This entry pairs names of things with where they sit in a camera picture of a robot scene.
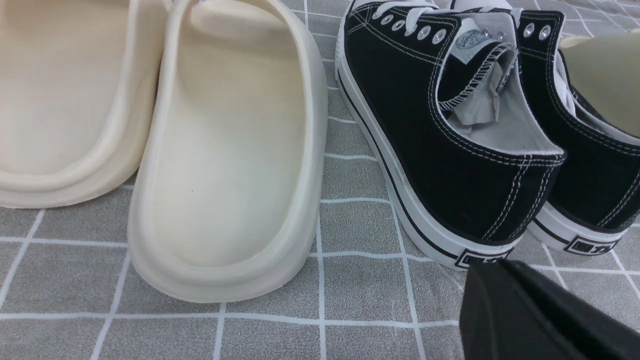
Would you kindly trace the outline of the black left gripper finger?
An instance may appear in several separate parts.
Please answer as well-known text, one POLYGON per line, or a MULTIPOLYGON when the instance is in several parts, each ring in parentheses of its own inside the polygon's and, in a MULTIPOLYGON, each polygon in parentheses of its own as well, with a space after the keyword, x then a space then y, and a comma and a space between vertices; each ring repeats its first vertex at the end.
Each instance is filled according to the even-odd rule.
POLYGON ((473 263, 459 315, 467 360, 637 360, 639 333, 519 260, 473 263))

